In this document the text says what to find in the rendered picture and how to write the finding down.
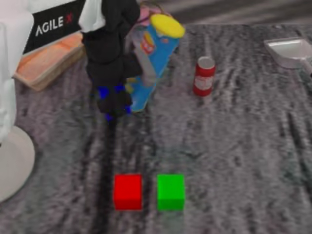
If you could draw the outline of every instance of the yellow lid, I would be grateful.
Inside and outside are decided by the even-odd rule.
[[[174,18],[164,14],[151,16],[152,26],[161,34],[171,38],[181,38],[185,34],[185,28]]]

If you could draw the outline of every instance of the can lid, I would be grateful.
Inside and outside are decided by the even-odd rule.
[[[215,66],[215,61],[208,56],[203,56],[198,59],[198,65],[202,69],[211,69]]]

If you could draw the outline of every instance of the plate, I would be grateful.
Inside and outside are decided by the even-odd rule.
[[[20,190],[34,163],[35,148],[31,138],[14,126],[0,147],[0,202]]]

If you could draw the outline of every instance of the red x logo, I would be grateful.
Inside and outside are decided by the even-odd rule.
[[[71,23],[73,21],[73,13],[69,13],[66,16],[66,23]]]

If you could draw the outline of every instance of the gray table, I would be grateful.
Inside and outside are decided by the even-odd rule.
[[[18,126],[37,161],[0,206],[1,234],[310,234],[312,81],[278,67],[263,40],[307,26],[188,26],[143,113],[105,124],[82,60],[42,93],[17,84]],[[196,59],[214,91],[192,93]],[[144,210],[115,212],[114,173],[142,173]],[[156,211],[158,173],[184,173],[183,212]]]

